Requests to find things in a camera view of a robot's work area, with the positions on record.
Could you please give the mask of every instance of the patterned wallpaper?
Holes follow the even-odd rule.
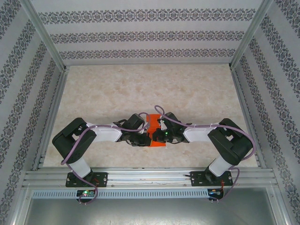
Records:
[[[262,0],[33,0],[66,65],[229,63]]]
[[[300,7],[275,0],[235,68],[265,163],[300,224]]]
[[[16,0],[0,0],[0,225],[32,168],[60,72]]]

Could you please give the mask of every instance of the orange end effector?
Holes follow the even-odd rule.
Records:
[[[160,114],[150,114],[150,127],[147,130],[149,137],[152,139],[152,134],[156,131],[156,128],[160,128],[158,123],[158,119],[160,118]],[[149,147],[165,147],[165,143],[151,141],[151,145]]]

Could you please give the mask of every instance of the marble floor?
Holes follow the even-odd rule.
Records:
[[[184,123],[211,124],[232,119],[246,125],[228,65],[153,64],[72,66],[52,138],[76,117],[94,124],[155,113],[154,105]],[[125,142],[93,143],[84,154],[91,167],[207,167],[218,151],[210,142],[131,147]],[[49,144],[45,166],[60,166],[61,155]],[[239,166],[257,166],[251,157]]]

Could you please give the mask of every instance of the mounting plate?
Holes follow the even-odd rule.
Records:
[[[230,171],[225,171],[220,177],[217,177],[216,181],[213,184],[211,184],[205,178],[205,171],[191,171],[190,178],[193,187],[221,186],[221,181],[224,182],[224,186],[232,186],[233,184],[233,179]]]
[[[94,184],[98,188],[105,188],[107,185],[108,173],[106,172],[94,172],[90,183]],[[67,174],[66,181],[67,188],[90,188],[91,186],[79,180],[72,172]]]

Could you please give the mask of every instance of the perforated metal strip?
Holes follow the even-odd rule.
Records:
[[[74,199],[76,190],[36,190],[33,199]],[[207,198],[208,190],[156,189],[156,190],[100,190],[99,199],[153,199],[153,198]]]

